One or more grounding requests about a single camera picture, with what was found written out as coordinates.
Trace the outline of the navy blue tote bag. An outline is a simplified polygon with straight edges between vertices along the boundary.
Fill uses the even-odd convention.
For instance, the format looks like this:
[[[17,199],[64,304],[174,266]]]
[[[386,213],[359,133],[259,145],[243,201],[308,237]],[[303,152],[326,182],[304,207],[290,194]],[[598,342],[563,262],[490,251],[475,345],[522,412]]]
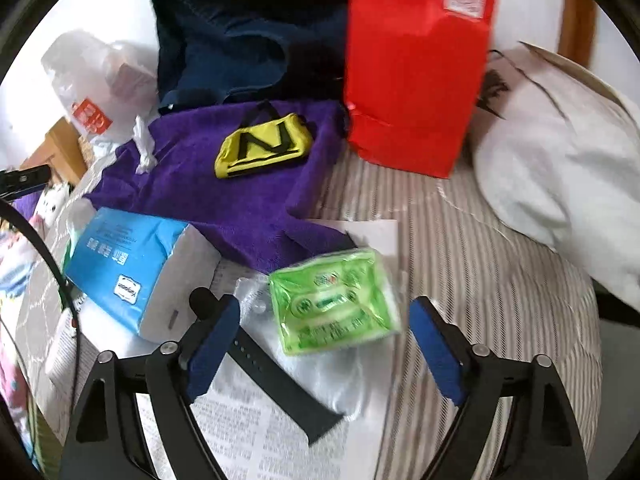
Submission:
[[[152,0],[163,113],[343,96],[347,0]]]

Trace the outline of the yellow black small pouch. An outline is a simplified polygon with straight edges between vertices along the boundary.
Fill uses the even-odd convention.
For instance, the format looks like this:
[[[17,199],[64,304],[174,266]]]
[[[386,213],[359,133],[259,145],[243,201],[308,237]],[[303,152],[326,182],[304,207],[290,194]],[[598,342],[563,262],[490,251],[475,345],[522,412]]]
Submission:
[[[307,157],[314,137],[296,113],[281,115],[262,101],[222,141],[214,161],[218,179],[230,179]]]

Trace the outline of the blue tissue pack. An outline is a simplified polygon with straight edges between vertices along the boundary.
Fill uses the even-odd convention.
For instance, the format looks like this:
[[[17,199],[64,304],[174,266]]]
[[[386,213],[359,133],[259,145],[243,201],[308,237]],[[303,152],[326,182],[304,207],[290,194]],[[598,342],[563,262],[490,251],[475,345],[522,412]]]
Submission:
[[[188,222],[103,207],[79,237],[66,276],[131,333],[161,344],[195,321],[190,293],[210,285],[220,260]]]

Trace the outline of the white twisted plastic piece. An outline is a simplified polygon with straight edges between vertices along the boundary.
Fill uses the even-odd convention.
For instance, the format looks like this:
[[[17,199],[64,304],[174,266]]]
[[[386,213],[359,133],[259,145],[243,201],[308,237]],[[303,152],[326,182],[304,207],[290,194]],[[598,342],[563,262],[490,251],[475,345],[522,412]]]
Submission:
[[[132,140],[134,140],[139,153],[136,174],[148,174],[157,165],[157,159],[154,156],[155,141],[141,116],[137,116],[134,120]]]

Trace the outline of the green wet wipes pack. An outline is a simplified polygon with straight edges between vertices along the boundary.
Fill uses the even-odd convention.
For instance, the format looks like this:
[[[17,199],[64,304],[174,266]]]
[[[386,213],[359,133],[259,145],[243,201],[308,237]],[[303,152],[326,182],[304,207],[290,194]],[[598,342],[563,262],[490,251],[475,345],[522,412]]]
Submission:
[[[359,346],[402,329],[393,277],[373,248],[332,252],[274,271],[269,291],[288,356]]]

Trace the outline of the printed newspaper sheet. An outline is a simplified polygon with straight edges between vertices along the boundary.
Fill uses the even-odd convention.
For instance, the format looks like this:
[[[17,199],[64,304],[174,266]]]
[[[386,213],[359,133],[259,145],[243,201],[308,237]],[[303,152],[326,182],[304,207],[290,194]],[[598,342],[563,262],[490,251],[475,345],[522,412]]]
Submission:
[[[238,278],[260,273],[221,258],[213,277],[216,298],[234,299]],[[161,344],[131,333],[87,296],[81,296],[72,312],[62,319],[58,338],[63,385],[74,382],[70,354],[80,353],[86,374],[96,358],[111,351],[121,359],[147,356]],[[160,440],[152,403],[146,394],[136,396],[146,444],[158,479],[175,477]],[[198,396],[191,412],[210,452],[224,472],[221,479],[371,479],[378,464],[387,406],[366,417],[343,420],[314,445],[306,434],[236,364],[228,351],[206,393]]]

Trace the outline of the striped bed quilt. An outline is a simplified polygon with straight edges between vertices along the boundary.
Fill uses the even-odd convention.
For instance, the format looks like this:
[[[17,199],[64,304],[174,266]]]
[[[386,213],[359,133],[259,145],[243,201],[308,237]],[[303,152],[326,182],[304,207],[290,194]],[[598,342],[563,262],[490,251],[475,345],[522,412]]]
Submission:
[[[548,247],[504,226],[459,159],[448,180],[383,168],[348,148],[322,188],[315,216],[324,220],[398,221],[399,267],[409,299],[429,296],[443,318],[498,356],[530,361],[548,354],[558,370],[586,457],[601,405],[601,341],[588,276]],[[58,288],[44,263],[35,267],[15,340],[44,417],[66,437],[68,388],[44,363],[61,317]],[[396,339],[395,372],[375,479],[420,479],[454,420],[413,338]]]

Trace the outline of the wooden headboard post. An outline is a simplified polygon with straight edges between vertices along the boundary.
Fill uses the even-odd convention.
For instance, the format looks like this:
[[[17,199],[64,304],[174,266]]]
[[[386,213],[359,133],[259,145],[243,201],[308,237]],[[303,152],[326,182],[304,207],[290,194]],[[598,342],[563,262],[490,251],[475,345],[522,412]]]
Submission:
[[[558,53],[582,67],[589,67],[597,6],[594,0],[564,0]]]

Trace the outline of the red paper shopping bag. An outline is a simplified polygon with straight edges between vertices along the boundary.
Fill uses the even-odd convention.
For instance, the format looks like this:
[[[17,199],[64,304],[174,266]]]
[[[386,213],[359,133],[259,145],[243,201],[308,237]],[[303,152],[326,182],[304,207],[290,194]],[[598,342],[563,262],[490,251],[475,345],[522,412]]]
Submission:
[[[495,0],[349,0],[348,142],[372,164],[446,178],[484,74]]]

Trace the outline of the clear mesh drawstring pouch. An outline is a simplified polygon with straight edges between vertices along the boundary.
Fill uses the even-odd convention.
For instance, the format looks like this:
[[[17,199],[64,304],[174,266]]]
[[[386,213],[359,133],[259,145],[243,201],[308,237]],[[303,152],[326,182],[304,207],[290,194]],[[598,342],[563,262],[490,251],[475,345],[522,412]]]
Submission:
[[[303,356],[286,356],[271,307],[268,278],[238,278],[241,327],[288,376],[326,408],[352,422],[384,411],[390,400],[395,354],[393,336]]]

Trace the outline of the purple towel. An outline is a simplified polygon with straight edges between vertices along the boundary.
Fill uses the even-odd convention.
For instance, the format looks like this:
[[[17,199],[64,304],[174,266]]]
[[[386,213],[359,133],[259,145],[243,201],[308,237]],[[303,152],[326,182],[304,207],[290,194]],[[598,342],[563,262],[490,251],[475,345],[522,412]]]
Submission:
[[[219,179],[214,160],[224,138],[253,103],[160,116],[149,130],[156,166],[137,174],[134,142],[122,145],[87,198],[93,208],[178,219],[197,228],[224,256],[262,273],[328,252],[354,248],[350,237],[311,222],[326,175],[343,148],[344,110],[335,101],[274,102],[280,115],[302,118],[314,143],[300,162]]]

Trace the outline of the wooden furniture piece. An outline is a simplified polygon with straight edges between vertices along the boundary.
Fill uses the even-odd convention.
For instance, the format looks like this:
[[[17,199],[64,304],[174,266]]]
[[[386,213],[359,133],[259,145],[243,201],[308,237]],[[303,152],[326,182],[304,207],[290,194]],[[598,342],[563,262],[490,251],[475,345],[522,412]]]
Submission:
[[[46,133],[44,141],[25,159],[21,169],[49,165],[54,183],[76,186],[96,161],[91,144],[65,117]]]

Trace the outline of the white Nike bag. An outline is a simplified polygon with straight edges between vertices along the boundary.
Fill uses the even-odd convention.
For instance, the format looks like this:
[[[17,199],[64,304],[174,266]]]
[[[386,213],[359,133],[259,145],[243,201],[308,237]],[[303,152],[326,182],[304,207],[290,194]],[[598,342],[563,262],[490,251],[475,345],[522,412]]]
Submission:
[[[638,105],[522,42],[490,51],[469,138],[496,216],[638,308]]]

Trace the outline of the white Miniso plastic bag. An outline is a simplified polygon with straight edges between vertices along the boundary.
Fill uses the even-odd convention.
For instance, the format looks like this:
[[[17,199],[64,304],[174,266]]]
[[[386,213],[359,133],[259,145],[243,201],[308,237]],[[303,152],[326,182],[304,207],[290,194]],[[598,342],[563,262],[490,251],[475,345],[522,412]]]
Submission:
[[[86,32],[66,32],[41,64],[78,132],[91,143],[124,144],[137,117],[157,100],[156,54],[142,44],[106,44]]]

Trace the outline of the black watch strap long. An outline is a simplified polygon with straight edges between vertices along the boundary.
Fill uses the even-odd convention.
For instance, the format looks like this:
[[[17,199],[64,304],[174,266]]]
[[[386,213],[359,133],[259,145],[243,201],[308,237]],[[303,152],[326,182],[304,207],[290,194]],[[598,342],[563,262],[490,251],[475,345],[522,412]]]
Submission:
[[[243,372],[288,415],[314,445],[343,420],[343,415],[329,410],[260,348],[242,327],[228,349],[229,356]]]

